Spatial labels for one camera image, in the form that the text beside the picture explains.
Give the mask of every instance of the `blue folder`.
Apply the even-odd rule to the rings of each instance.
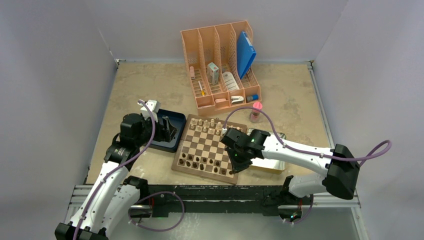
[[[242,31],[237,40],[237,71],[240,79],[245,76],[255,57],[255,48],[249,40],[247,33]]]

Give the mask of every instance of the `beige marble tabletop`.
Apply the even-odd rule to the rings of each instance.
[[[261,87],[263,110],[271,117],[277,132],[287,140],[317,147],[329,147],[314,86],[305,64],[254,64],[253,72]],[[196,102],[182,63],[121,62],[110,94],[104,119],[91,159],[87,184],[93,184],[102,168],[106,149],[120,130],[122,117],[140,113],[138,99],[157,100],[161,108],[188,114],[197,114]],[[270,130],[267,119],[249,121],[247,109],[234,113],[230,121],[246,124],[249,128]],[[225,119],[226,113],[211,116]],[[227,185],[228,183],[201,178],[171,170],[175,153],[149,148],[134,163],[130,175],[147,179],[149,184]],[[311,171],[286,164],[281,174],[258,169],[239,173],[237,185],[278,185],[288,175],[304,175]]]

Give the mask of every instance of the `chessboard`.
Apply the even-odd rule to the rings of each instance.
[[[189,114],[172,170],[236,184],[239,174],[233,173],[225,145],[220,142],[223,124],[217,118]],[[247,130],[246,125],[234,122],[227,122],[227,128]]]

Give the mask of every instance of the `desk organizer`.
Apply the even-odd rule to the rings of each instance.
[[[237,40],[242,31],[247,33],[253,43],[252,28],[247,21],[181,31],[185,70],[187,79],[191,82],[198,115],[211,116],[230,112],[240,107],[252,106],[262,100],[261,87],[252,68],[249,68],[243,79],[239,78],[237,72]],[[210,84],[207,78],[207,66],[211,62],[219,68],[219,81],[215,85]],[[194,68],[194,77],[190,75],[190,67]],[[223,79],[224,72],[232,73],[239,89],[227,90]],[[258,99],[246,102],[246,97],[253,95],[257,95]],[[243,103],[231,104],[233,96],[242,96]]]

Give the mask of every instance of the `blue tray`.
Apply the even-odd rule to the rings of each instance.
[[[186,116],[182,113],[175,111],[168,111],[159,109],[157,118],[161,119],[162,116],[168,116],[172,126],[176,128],[176,134],[171,142],[166,141],[152,141],[150,147],[152,149],[162,150],[169,153],[175,153],[180,143],[181,135],[183,135],[184,126],[186,125]]]

